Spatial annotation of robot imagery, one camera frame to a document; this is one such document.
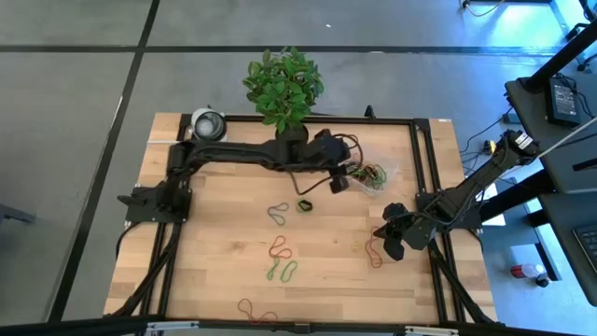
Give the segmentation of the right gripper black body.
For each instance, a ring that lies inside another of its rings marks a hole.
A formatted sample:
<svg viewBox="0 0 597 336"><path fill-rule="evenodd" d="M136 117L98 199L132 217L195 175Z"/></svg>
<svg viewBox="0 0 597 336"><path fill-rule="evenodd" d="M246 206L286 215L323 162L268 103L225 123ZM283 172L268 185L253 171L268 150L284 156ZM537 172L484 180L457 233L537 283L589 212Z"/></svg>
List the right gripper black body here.
<svg viewBox="0 0 597 336"><path fill-rule="evenodd" d="M382 218L393 227L386 232L393 238L383 239L383 249L393 260L404 258L406 243L410 248L423 250L435 232L435 222L429 216L419 212L410 212L402 203L390 203L382 214Z"/></svg>

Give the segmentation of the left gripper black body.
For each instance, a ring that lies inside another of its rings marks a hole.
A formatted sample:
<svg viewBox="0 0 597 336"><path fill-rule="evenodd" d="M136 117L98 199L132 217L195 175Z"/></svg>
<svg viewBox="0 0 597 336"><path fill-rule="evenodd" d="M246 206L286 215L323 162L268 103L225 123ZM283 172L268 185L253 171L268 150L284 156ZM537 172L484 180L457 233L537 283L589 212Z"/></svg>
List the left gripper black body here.
<svg viewBox="0 0 597 336"><path fill-rule="evenodd" d="M306 146L306 172L329 173L329 186L333 194L338 194L348 188L348 164L350 149L339 137L329 129L323 129L314 136Z"/></svg>

